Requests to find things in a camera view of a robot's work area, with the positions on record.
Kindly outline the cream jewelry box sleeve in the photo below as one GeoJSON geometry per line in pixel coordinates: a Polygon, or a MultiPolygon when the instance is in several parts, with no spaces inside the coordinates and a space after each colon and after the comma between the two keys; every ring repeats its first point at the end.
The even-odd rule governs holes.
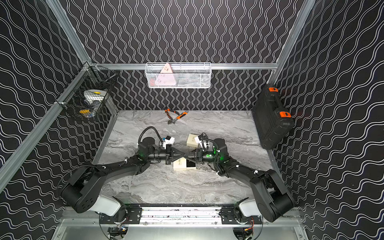
{"type": "Polygon", "coordinates": [[[198,137],[198,135],[195,134],[189,134],[187,138],[187,146],[192,148],[198,148],[199,144],[196,142],[195,138],[198,137]]]}

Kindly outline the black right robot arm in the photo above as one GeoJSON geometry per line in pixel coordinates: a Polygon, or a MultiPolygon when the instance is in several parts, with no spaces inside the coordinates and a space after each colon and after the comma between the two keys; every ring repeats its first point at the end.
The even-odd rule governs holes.
{"type": "Polygon", "coordinates": [[[238,221],[261,216],[272,223],[295,206],[295,201],[276,171],[255,170],[241,164],[229,155],[224,139],[215,139],[212,145],[211,150],[207,147],[195,149],[186,153],[184,158],[199,164],[207,162],[219,176],[238,180],[252,189],[252,199],[235,204],[238,221]]]}

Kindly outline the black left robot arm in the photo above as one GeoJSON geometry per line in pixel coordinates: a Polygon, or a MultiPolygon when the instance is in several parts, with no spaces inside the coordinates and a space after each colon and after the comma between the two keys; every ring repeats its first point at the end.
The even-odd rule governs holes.
{"type": "Polygon", "coordinates": [[[59,195],[79,214],[94,211],[121,219],[124,217],[123,203],[115,198],[102,196],[103,186],[123,177],[142,174],[151,163],[164,161],[171,164],[184,154],[171,144],[160,147],[154,138],[146,137],[139,140],[137,152],[121,162],[80,167],[59,188],[59,195]]]}

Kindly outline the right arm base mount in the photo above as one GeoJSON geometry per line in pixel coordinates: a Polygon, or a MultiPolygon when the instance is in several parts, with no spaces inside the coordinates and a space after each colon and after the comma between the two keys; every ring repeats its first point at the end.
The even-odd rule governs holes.
{"type": "Polygon", "coordinates": [[[245,217],[237,208],[221,208],[218,212],[223,225],[261,225],[260,216],[245,217]]]}

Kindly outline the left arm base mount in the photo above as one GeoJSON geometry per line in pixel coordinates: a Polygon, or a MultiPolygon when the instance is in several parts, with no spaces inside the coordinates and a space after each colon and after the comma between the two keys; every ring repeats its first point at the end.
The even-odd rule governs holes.
{"type": "Polygon", "coordinates": [[[100,223],[109,225],[137,225],[140,223],[142,211],[143,209],[139,207],[122,208],[114,216],[101,214],[100,223]]]}

